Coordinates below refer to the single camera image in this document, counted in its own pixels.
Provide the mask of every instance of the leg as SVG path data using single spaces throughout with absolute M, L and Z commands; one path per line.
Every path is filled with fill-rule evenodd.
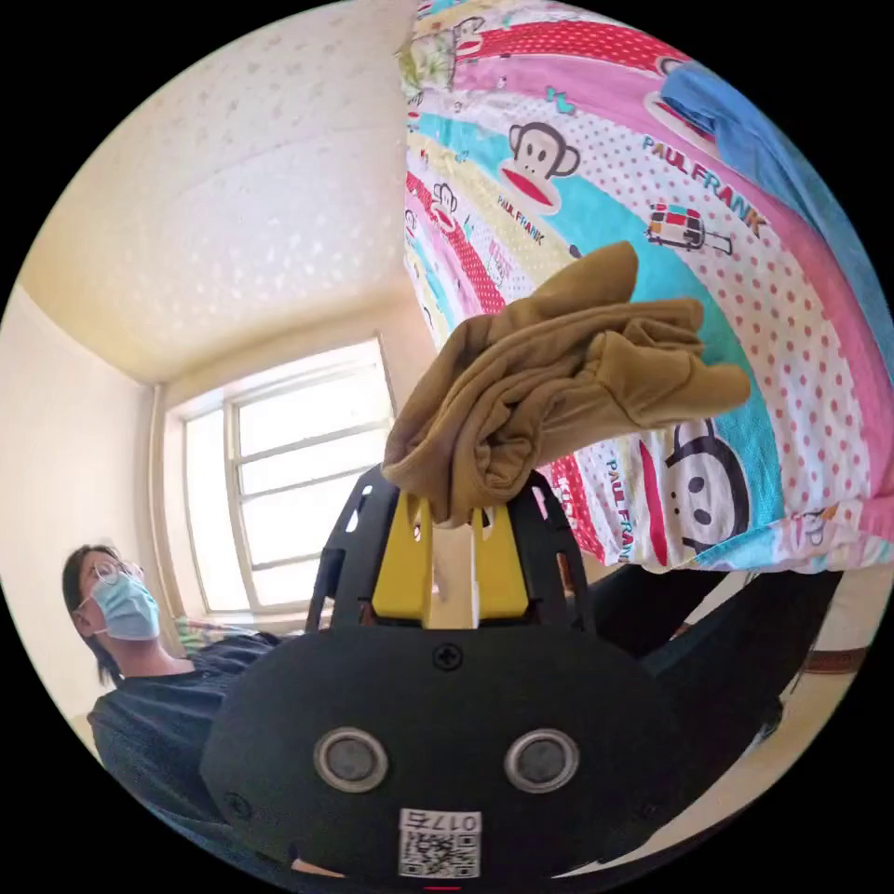
M 726 577 L 716 571 L 653 575 L 627 565 L 589 586 L 596 632 L 635 658 L 664 645 Z
M 760 575 L 643 660 L 693 750 L 692 798 L 748 748 L 803 667 L 841 572 Z

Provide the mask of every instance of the qr code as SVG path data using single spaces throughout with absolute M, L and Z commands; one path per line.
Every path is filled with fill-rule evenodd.
M 400 874 L 414 878 L 477 878 L 481 814 L 402 810 Z

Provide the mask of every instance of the paul frank print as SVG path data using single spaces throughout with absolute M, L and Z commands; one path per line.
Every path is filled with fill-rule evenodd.
M 457 318 L 624 239 L 639 262 L 631 300 L 698 300 L 704 359 L 752 382 L 732 413 L 552 464 L 581 548 L 657 571 L 881 561 L 894 414 L 827 247 L 663 107 L 656 79 L 683 54 L 546 6 L 467 0 L 423 19 L 425 34 L 452 29 L 455 71 L 412 108 L 407 208 L 439 243 L 445 292 L 462 287 Z

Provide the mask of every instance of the person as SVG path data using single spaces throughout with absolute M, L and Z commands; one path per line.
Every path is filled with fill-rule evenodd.
M 210 854 L 280 887 L 307 890 L 298 873 L 238 842 L 198 770 L 227 689 L 280 639 L 270 633 L 235 636 L 190 658 L 171 655 L 142 570 L 107 546 L 86 545 L 68 557 L 62 594 L 75 629 L 96 657 L 100 681 L 115 686 L 88 715 L 109 773 Z M 325 872 L 299 860 L 292 868 Z
M 782 692 L 814 642 L 841 575 L 758 576 L 740 594 L 744 599 L 723 603 L 677 636 L 724 576 L 680 570 L 659 576 L 628 565 L 589 587 L 599 635 L 666 682 L 683 724 L 692 718 L 691 738 L 706 750 L 708 769 L 716 769 L 717 762 L 731 765 L 755 740 L 755 732 L 760 740 L 778 725 L 778 699 L 776 704 L 740 703 L 737 714 L 726 693 L 737 689 L 737 677 L 767 675 L 778 684 L 775 692 Z M 296 886 L 300 874 L 238 842 L 199 775 L 227 690 L 280 639 L 269 633 L 238 635 L 191 658 L 172 656 L 161 643 L 158 605 L 141 570 L 106 546 L 72 553 L 62 572 L 62 591 L 77 632 L 96 656 L 101 680 L 115 685 L 88 716 L 106 769 L 172 829 L 209 853 L 281 887 L 305 890 Z M 791 604 L 789 616 L 779 617 L 780 599 Z M 724 628 L 730 611 L 740 612 L 745 623 Z M 773 618 L 771 630 L 762 629 L 762 614 Z M 722 681 L 705 670 L 718 650 L 741 659 Z M 335 874 L 299 860 L 292 868 Z

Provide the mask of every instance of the face mask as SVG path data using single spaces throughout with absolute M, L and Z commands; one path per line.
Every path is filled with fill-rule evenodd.
M 97 633 L 108 633 L 116 640 L 154 640 L 158 637 L 158 603 L 136 578 L 122 574 L 114 584 L 101 580 L 88 599 L 95 600 L 107 625 L 105 630 L 97 630 Z

